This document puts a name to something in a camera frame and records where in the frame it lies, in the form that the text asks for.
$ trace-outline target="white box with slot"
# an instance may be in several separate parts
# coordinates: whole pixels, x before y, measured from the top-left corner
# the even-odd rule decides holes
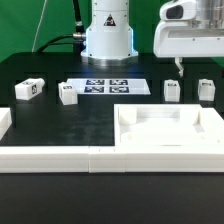
[[[136,122],[120,122],[124,108],[133,107]],[[125,153],[126,172],[224,172],[224,121],[213,108],[115,105],[114,116],[116,152]]]
[[[175,80],[165,80],[164,82],[164,96],[167,102],[180,101],[180,85]]]
[[[202,101],[214,101],[215,85],[213,80],[200,79],[198,83],[198,96]]]

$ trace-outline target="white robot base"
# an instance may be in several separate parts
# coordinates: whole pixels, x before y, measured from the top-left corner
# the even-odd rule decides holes
[[[86,30],[84,63],[120,66],[138,61],[129,26],[129,1],[92,0],[92,23]]]

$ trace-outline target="white cube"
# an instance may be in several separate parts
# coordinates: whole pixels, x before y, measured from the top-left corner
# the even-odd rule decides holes
[[[12,124],[10,108],[0,108],[0,140]]]
[[[15,86],[16,99],[30,100],[42,92],[43,79],[27,79]]]
[[[198,83],[198,96],[202,101],[214,101],[215,85],[213,80],[200,79]]]
[[[122,125],[133,125],[137,122],[137,108],[133,106],[122,106],[119,108],[119,123]]]
[[[74,86],[61,82],[58,84],[59,97],[63,105],[78,104],[78,94]]]
[[[180,124],[195,125],[199,122],[199,109],[197,107],[180,108]]]
[[[165,101],[168,101],[168,102],[180,101],[180,85],[178,81],[165,80],[164,96],[165,96]]]

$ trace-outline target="small white box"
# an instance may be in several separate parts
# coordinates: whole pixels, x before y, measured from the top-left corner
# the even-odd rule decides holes
[[[10,108],[0,108],[0,140],[12,124]]]
[[[202,101],[214,101],[215,85],[213,80],[200,79],[198,83],[198,96]]]
[[[59,97],[63,105],[78,104],[78,94],[74,86],[61,82],[58,84]]]
[[[16,99],[30,100],[42,92],[43,79],[27,79],[15,86]]]
[[[119,108],[119,122],[122,125],[132,125],[137,121],[137,108],[123,106]]]
[[[180,85],[178,81],[165,80],[164,96],[165,96],[165,101],[168,101],[168,102],[180,101]]]

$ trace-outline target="cable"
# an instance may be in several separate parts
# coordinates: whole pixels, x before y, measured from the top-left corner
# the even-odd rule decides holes
[[[55,43],[56,41],[59,41],[59,40],[63,40],[63,39],[68,39],[68,38],[73,38],[73,34],[68,34],[68,35],[63,35],[63,36],[59,36],[59,37],[56,37],[50,41],[48,41],[46,44],[44,44],[42,47],[40,47],[37,52],[38,53],[41,53],[46,47],[48,47],[49,45]]]
[[[79,44],[80,42],[67,42],[67,43],[48,43],[48,44],[45,44],[44,46],[40,47],[38,50],[37,50],[37,53],[43,53],[43,51],[49,47],[49,46],[54,46],[54,45],[69,45],[69,44]]]
[[[35,47],[36,47],[36,43],[37,43],[37,37],[39,36],[39,31],[40,31],[40,27],[44,18],[44,14],[46,11],[46,6],[47,6],[48,0],[44,1],[44,5],[43,5],[43,9],[42,9],[42,13],[41,13],[41,17],[40,17],[40,21],[36,30],[36,34],[35,34],[35,38],[34,38],[34,42],[33,42],[33,48],[32,48],[32,52],[35,51]]]
[[[84,32],[84,26],[82,24],[82,19],[81,19],[81,13],[80,13],[80,7],[79,7],[79,1],[78,0],[73,0],[73,8],[74,8],[74,12],[75,12],[76,32],[83,33]]]

